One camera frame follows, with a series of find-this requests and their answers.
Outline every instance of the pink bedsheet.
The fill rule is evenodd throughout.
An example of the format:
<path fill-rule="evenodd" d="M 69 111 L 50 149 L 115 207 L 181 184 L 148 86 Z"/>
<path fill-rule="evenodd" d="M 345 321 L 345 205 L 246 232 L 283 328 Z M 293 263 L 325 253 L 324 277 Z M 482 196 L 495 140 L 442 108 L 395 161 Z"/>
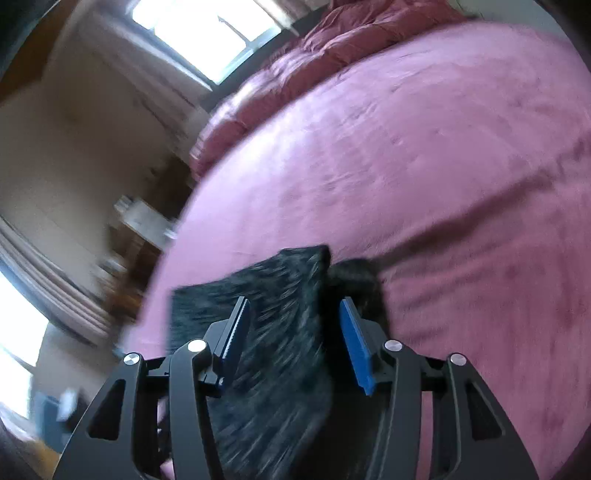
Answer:
<path fill-rule="evenodd" d="M 590 239 L 591 74 L 560 40 L 464 23 L 360 61 L 233 149 L 127 348 L 164 353 L 174 287 L 327 243 L 375 259 L 392 337 L 474 362 L 547 480 L 591 422 Z"/>

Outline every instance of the black fuzzy cloth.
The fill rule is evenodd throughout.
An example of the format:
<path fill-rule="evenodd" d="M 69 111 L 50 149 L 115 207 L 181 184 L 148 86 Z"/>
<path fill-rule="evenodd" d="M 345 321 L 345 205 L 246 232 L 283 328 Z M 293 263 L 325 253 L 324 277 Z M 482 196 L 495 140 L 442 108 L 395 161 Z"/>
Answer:
<path fill-rule="evenodd" d="M 239 296 L 254 310 L 232 388 L 208 399 L 227 479 L 364 478 L 384 399 L 364 396 L 339 326 L 351 296 L 385 326 L 369 262 L 330 265 L 328 247 L 286 249 L 173 295 L 169 353 L 227 319 Z"/>

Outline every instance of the window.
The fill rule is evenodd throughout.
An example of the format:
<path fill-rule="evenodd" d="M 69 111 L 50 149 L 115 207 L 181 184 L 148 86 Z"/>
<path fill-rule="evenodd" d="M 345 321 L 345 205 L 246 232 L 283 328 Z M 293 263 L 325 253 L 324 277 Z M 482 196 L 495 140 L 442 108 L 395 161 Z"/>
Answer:
<path fill-rule="evenodd" d="M 280 32 L 254 0 L 139 0 L 131 18 L 215 83 Z"/>
<path fill-rule="evenodd" d="M 0 273 L 0 402 L 23 417 L 46 328 L 47 319 Z"/>

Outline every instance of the blue gripper pad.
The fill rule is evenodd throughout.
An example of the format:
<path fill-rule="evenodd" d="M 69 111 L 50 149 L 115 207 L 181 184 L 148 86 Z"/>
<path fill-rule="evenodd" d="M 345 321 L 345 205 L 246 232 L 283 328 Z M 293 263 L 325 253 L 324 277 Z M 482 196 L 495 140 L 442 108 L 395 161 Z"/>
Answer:
<path fill-rule="evenodd" d="M 359 313 L 350 298 L 340 302 L 339 321 L 357 383 L 369 396 L 375 390 L 371 364 L 372 352 L 363 338 L 360 325 L 363 320 L 359 317 Z"/>

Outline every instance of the comforter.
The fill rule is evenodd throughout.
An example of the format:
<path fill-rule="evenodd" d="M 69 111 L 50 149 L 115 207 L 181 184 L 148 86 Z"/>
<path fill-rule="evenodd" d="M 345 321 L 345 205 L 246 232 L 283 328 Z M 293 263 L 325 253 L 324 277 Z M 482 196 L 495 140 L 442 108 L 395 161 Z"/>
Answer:
<path fill-rule="evenodd" d="M 224 101 L 191 149 L 197 179 L 285 105 L 346 66 L 438 25 L 465 20 L 446 0 L 363 0 L 332 9 L 304 39 Z"/>

